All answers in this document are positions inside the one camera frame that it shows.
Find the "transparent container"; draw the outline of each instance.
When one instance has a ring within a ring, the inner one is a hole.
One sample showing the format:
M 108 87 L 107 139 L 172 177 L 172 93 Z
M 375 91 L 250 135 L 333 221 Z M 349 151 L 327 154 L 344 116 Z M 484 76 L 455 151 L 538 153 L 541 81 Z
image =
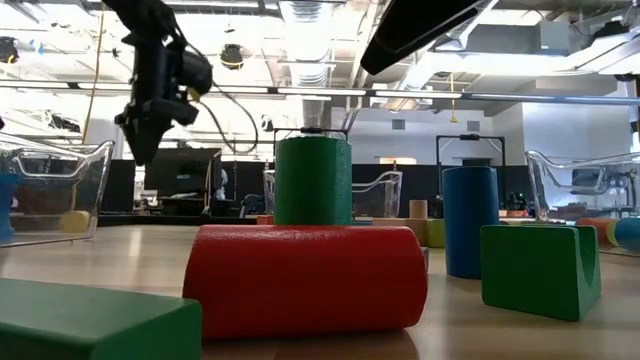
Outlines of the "transparent container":
M 265 170 L 264 197 L 266 213 L 273 215 L 275 203 L 275 170 Z M 355 217 L 396 218 L 400 212 L 402 172 L 388 171 L 370 183 L 353 184 L 353 207 Z
M 640 153 L 586 161 L 526 156 L 538 220 L 638 217 Z
M 0 134 L 0 247 L 93 237 L 112 149 Z

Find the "green cylinder block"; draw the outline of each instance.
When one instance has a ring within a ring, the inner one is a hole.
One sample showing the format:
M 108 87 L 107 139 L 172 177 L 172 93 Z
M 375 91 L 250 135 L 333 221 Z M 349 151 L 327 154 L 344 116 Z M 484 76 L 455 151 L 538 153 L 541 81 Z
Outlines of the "green cylinder block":
M 351 224 L 351 145 L 327 137 L 280 141 L 274 224 Z

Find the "green arch block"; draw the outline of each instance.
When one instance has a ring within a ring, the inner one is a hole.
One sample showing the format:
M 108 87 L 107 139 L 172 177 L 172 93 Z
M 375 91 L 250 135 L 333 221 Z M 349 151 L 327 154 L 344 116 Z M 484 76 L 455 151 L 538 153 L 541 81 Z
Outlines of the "green arch block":
M 485 226 L 482 299 L 504 309 L 580 321 L 601 293 L 592 226 Z

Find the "wooden table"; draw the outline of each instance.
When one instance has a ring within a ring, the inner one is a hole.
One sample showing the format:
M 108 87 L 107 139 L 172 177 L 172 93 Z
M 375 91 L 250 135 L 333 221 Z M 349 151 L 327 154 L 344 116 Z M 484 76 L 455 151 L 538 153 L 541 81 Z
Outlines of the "wooden table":
M 180 296 L 196 231 L 101 228 L 93 242 L 0 249 L 0 275 Z M 214 342 L 203 359 L 640 359 L 640 259 L 601 264 L 603 296 L 582 323 L 485 306 L 480 282 L 447 277 L 432 250 L 424 315 L 406 332 Z

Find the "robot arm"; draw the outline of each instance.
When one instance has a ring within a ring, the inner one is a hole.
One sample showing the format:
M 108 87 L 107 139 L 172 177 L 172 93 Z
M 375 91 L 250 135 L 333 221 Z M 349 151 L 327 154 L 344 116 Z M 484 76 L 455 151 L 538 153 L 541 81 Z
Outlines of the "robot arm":
M 131 31 L 122 41 L 135 47 L 131 101 L 115 118 L 136 164 L 153 160 L 171 121 L 193 124 L 198 110 L 187 88 L 203 95 L 213 84 L 212 66 L 200 53 L 187 52 L 187 39 L 173 10 L 161 0 L 104 0 Z

